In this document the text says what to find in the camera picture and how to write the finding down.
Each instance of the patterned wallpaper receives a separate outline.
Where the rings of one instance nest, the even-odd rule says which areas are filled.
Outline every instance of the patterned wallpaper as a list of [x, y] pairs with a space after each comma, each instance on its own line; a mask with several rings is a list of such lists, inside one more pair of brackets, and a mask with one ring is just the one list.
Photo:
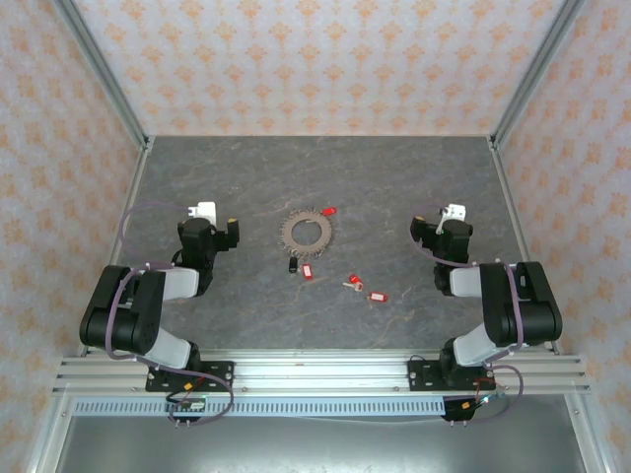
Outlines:
[[562, 0], [77, 0], [145, 131], [484, 135]]
[[631, 465], [631, 3], [588, 0], [502, 149], [532, 257]]
[[2, 2], [0, 77], [0, 470], [22, 473], [137, 152], [51, 1]]

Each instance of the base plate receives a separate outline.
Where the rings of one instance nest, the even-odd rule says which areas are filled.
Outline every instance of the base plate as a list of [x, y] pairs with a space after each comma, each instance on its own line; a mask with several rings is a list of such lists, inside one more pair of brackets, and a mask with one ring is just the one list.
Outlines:
[[[201, 372], [206, 372], [233, 385], [235, 377], [234, 362], [201, 362]], [[197, 383], [197, 377], [185, 374], [176, 374], [164, 370], [149, 368], [145, 390], [148, 392], [176, 392], [184, 391], [187, 382]], [[203, 382], [195, 388], [195, 392], [225, 392], [226, 388], [221, 384], [204, 378]]]
[[[488, 378], [483, 367], [463, 368], [452, 372], [448, 380], [443, 376], [441, 362], [438, 360], [410, 360], [407, 362], [407, 380], [410, 391], [474, 391], [477, 389], [477, 380]], [[481, 391], [492, 391], [495, 383], [481, 380]]]

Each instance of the marble-patterned surface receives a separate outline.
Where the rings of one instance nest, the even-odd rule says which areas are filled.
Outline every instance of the marble-patterned surface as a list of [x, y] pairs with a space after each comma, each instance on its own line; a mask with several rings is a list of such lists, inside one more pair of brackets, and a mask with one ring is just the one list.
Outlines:
[[[481, 302], [442, 296], [433, 263], [412, 247], [409, 222], [423, 203], [466, 205], [476, 260], [519, 258], [481, 137], [157, 138], [136, 203], [203, 200], [217, 202], [220, 228], [240, 219], [241, 243], [217, 256], [204, 297], [163, 308], [163, 326], [203, 348], [434, 348], [473, 328]], [[307, 206], [338, 209], [310, 282], [289, 274], [278, 244], [289, 211]], [[183, 218], [142, 211], [127, 234], [166, 260]], [[370, 304], [343, 287], [350, 273], [389, 301]]]

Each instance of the purple cable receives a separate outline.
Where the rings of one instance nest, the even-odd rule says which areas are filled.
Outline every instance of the purple cable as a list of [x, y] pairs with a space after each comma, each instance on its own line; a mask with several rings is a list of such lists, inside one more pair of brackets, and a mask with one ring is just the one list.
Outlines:
[[[515, 397], [515, 400], [510, 403], [508, 406], [506, 406], [504, 409], [502, 409], [500, 412], [498, 412], [497, 414], [490, 416], [490, 417], [485, 417], [483, 419], [472, 419], [470, 421], [466, 421], [467, 424], [484, 424], [485, 422], [490, 422], [490, 421], [495, 421], [497, 419], [499, 419], [500, 417], [506, 415], [507, 412], [509, 412], [511, 409], [513, 409], [515, 407], [515, 405], [518, 403], [518, 401], [522, 398], [522, 396], [524, 395], [524, 376], [522, 375], [522, 373], [515, 367], [511, 366], [511, 365], [498, 365], [497, 367], [487, 367], [488, 370], [494, 371], [494, 370], [511, 370], [513, 372], [515, 372], [515, 374], [517, 375], [518, 380], [520, 381], [520, 389], [517, 392], [517, 396]], [[453, 397], [446, 397], [445, 400], [446, 401], [455, 401], [458, 399], [468, 399], [471, 396], [453, 396]]]
[[[136, 258], [142, 261], [147, 261], [147, 259], [141, 253], [133, 249], [133, 246], [129, 243], [129, 241], [127, 241], [127, 238], [125, 238], [123, 229], [125, 227], [125, 221], [127, 220], [127, 218], [129, 218], [132, 212], [135, 212], [136, 210], [141, 210], [141, 209], [149, 209], [152, 207], [162, 207], [166, 209], [183, 210], [185, 212], [188, 212], [188, 207], [183, 207], [181, 205], [170, 204], [167, 202], [142, 202], [140, 204], [134, 205], [133, 207], [129, 208], [124, 214], [122, 214], [122, 218], [120, 219], [120, 224], [118, 225], [118, 239], [120, 239], [120, 244], [123, 248], [125, 248], [125, 251], [127, 251], [129, 254], [135, 256]], [[163, 261], [148, 261], [148, 262], [150, 265], [152, 265], [156, 269], [166, 269], [166, 268], [172, 267], [171, 263], [165, 263]]]
[[[145, 358], [142, 358], [142, 357], [136, 357], [135, 355], [132, 355], [132, 354], [117, 355], [114, 352], [114, 350], [111, 348], [111, 334], [113, 332], [114, 321], [116, 320], [116, 310], [118, 309], [118, 303], [120, 302], [120, 298], [122, 297], [122, 293], [125, 290], [125, 286], [127, 286], [127, 283], [131, 280], [131, 278], [133, 278], [140, 271], [142, 270], [137, 269], [137, 268], [131, 268], [131, 270], [120, 281], [120, 284], [118, 285], [118, 289], [116, 290], [116, 293], [114, 294], [114, 299], [111, 302], [111, 309], [109, 310], [109, 317], [107, 318], [107, 327], [105, 329], [105, 351], [107, 352], [107, 355], [113, 360], [130, 360], [130, 359], [136, 358], [139, 362], [144, 363], [148, 367], [164, 370], [166, 372], [174, 372], [177, 374], [185, 374], [185, 375], [196, 376], [196, 377], [205, 377], [207, 379], [210, 379], [213, 382], [221, 384], [222, 386], [226, 388], [226, 390], [230, 394], [230, 401], [228, 402], [228, 405], [219, 414], [215, 414], [214, 416], [210, 416], [210, 417], [205, 417], [189, 425], [201, 426], [203, 424], [208, 424], [209, 422], [216, 421], [220, 417], [223, 417], [225, 414], [227, 414], [232, 409], [233, 405], [235, 404], [235, 393], [233, 392], [232, 387], [222, 378], [214, 376], [207, 372], [190, 372], [189, 370], [179, 370], [176, 368], [161, 366], [150, 360], [146, 360]], [[173, 415], [173, 410], [169, 413], [169, 419], [172, 422], [177, 422], [176, 418]]]
[[[438, 208], [438, 209], [444, 209], [444, 206], [441, 205], [424, 205], [422, 206], [422, 209], [427, 209], [427, 208]], [[410, 233], [410, 240], [412, 241], [412, 243], [414, 244], [414, 247], [426, 258], [431, 259], [432, 261], [435, 261], [437, 263], [441, 263], [441, 264], [445, 264], [446, 266], [453, 266], [454, 268], [473, 268], [475, 267], [475, 265], [470, 264], [470, 263], [456, 263], [454, 261], [449, 261], [447, 259], [441, 259], [438, 258], [436, 256], [434, 256], [432, 253], [430, 253], [429, 251], [426, 251], [425, 249], [423, 249], [421, 247], [421, 245], [416, 242], [414, 240], [414, 238], [412, 237], [412, 233]], [[515, 275], [513, 274], [513, 269], [511, 268], [511, 265], [509, 263], [506, 263], [504, 261], [498, 260], [500, 261], [502, 264], [504, 264], [504, 269], [506, 270], [507, 276], [509, 278], [509, 287], [511, 288], [511, 300], [513, 301], [513, 314], [515, 315], [515, 323], [517, 325], [517, 346], [515, 347], [515, 349], [513, 351], [511, 351], [510, 347], [507, 348], [504, 352], [500, 352], [494, 356], [492, 356], [491, 358], [489, 358], [488, 360], [486, 360], [484, 363], [490, 363], [490, 362], [494, 362], [497, 361], [501, 358], [504, 358], [505, 356], [513, 353], [513, 352], [517, 352], [517, 350], [519, 350], [522, 345], [524, 344], [524, 321], [522, 319], [522, 311], [520, 310], [520, 299], [518, 297], [517, 294], [517, 284], [515, 283]]]

